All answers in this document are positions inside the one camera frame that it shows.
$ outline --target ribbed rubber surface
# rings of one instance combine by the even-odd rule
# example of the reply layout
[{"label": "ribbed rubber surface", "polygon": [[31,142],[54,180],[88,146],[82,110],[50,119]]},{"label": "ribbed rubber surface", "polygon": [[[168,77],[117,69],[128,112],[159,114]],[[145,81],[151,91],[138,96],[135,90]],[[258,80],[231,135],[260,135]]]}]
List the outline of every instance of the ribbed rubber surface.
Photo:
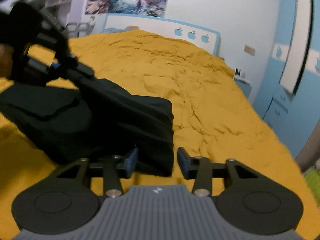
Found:
[{"label": "ribbed rubber surface", "polygon": [[108,198],[83,227],[45,236],[22,230],[14,240],[302,240],[294,230],[276,236],[245,233],[228,224],[212,200],[188,192],[185,185],[132,186]]}]

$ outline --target yellow bedspread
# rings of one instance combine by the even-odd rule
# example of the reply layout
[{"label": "yellow bedspread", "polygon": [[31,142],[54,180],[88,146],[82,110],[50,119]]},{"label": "yellow bedspread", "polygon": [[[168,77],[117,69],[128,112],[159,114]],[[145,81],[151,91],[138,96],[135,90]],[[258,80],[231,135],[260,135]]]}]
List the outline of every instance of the yellow bedspread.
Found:
[{"label": "yellow bedspread", "polygon": [[[95,69],[98,78],[107,78],[132,94],[160,96],[172,102],[175,153],[183,146],[191,155],[218,163],[238,159],[298,194],[304,214],[297,232],[306,239],[320,234],[320,213],[297,165],[252,109],[234,83],[233,71],[222,60],[187,41],[144,31],[91,35],[70,40],[70,46],[82,62]],[[30,54],[52,62],[53,54],[39,47],[33,47]],[[2,90],[10,85],[0,80]],[[50,85],[74,87],[65,80]],[[0,239],[18,233],[11,215],[15,196],[55,168],[0,115]],[[182,178],[176,162],[171,178],[134,174],[122,182],[126,190],[132,184],[185,183],[189,189],[193,185]],[[101,179],[93,180],[92,190],[102,193]],[[214,179],[214,195],[222,190],[221,179]]]}]

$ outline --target hand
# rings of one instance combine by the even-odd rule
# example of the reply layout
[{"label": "hand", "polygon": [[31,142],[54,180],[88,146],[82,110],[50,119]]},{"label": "hand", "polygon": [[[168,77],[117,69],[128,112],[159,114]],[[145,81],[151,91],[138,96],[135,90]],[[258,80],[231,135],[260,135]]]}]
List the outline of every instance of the hand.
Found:
[{"label": "hand", "polygon": [[10,78],[12,71],[13,48],[0,44],[0,77]]}]

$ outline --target poster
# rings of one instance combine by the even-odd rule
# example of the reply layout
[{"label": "poster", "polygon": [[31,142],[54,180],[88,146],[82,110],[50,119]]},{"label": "poster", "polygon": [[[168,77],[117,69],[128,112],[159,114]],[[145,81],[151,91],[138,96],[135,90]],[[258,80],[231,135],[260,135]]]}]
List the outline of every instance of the poster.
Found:
[{"label": "poster", "polygon": [[126,13],[164,17],[167,0],[87,0],[86,15]]}]

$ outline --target blue wardrobe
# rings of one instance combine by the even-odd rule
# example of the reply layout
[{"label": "blue wardrobe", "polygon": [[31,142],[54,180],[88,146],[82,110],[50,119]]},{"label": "blue wardrobe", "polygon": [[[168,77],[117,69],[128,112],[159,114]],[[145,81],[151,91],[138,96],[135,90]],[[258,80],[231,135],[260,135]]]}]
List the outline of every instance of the blue wardrobe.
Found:
[{"label": "blue wardrobe", "polygon": [[253,103],[293,158],[320,119],[320,0],[300,1],[282,0],[274,49]]}]

